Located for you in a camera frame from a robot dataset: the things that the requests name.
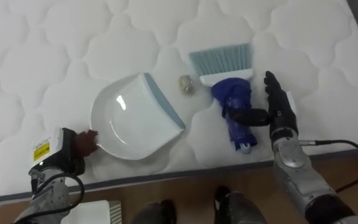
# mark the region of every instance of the black shoe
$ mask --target black shoe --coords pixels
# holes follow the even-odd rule
[[[166,223],[176,224],[177,223],[177,212],[175,204],[172,200],[163,200],[161,203],[162,213],[165,217]]]
[[[215,224],[219,223],[219,207],[223,200],[223,198],[230,193],[229,187],[226,186],[219,186],[215,190],[214,196],[214,211],[215,211]]]

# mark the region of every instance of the black cable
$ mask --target black cable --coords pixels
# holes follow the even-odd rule
[[[38,194],[41,190],[43,190],[49,183],[51,183],[51,181],[53,181],[57,178],[60,178],[60,177],[71,178],[71,179],[75,180],[78,183],[78,185],[80,186],[80,196],[75,201],[75,203],[73,203],[72,205],[69,205],[65,208],[59,208],[59,209],[54,209],[54,210],[49,210],[49,211],[44,211],[44,212],[36,212],[36,213],[30,214],[28,216],[25,216],[25,217],[19,219],[14,224],[25,223],[26,221],[30,220],[31,218],[40,217],[43,215],[51,215],[51,214],[56,214],[56,213],[67,212],[67,211],[70,211],[71,209],[75,208],[78,204],[80,204],[80,202],[82,201],[84,194],[85,194],[84,184],[77,176],[72,175],[72,174],[64,174],[63,173],[63,174],[57,174],[57,175],[51,176],[51,178],[47,179],[44,183],[42,183],[39,186],[39,188],[37,189],[35,194]]]
[[[326,140],[326,141],[316,141],[316,146],[321,146],[321,145],[328,145],[328,144],[335,144],[335,143],[344,143],[344,144],[350,144],[351,146],[355,147],[356,149],[358,149],[358,144],[349,141],[349,140]],[[342,192],[346,189],[348,189],[349,187],[353,187],[356,184],[358,184],[358,179],[356,179],[353,182],[350,182],[340,188],[338,188],[336,190],[337,193]]]

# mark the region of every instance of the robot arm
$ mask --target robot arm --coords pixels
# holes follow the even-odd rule
[[[302,145],[316,145],[316,141],[299,141],[296,116],[287,94],[275,75],[266,72],[264,80],[268,94],[270,139],[274,153],[273,171],[276,182],[288,194],[298,211],[311,224],[358,224],[358,216],[337,196],[327,182],[313,169]],[[244,123],[249,111],[231,111],[231,118]]]
[[[60,224],[84,196],[84,185],[77,177],[85,172],[84,157],[97,150],[95,131],[76,134],[63,128],[56,129],[47,139],[34,147],[34,166],[31,168],[33,197],[29,206],[17,217],[15,224]],[[65,178],[75,180],[80,196],[69,203]]]

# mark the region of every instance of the light blue bristles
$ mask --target light blue bristles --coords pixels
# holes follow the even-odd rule
[[[249,44],[217,47],[189,54],[198,75],[210,75],[251,68]]]

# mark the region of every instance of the mattress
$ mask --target mattress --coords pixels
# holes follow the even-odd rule
[[[152,75],[186,129],[140,161],[96,151],[80,177],[87,186],[271,161],[266,127],[252,128],[251,154],[234,150],[188,57],[246,42],[255,108],[267,108],[270,70],[294,97],[301,139],[358,142],[358,26],[345,0],[0,0],[0,200],[30,192],[34,139],[55,127],[88,129],[97,94],[136,73]],[[180,93],[182,75],[193,80],[191,96]]]

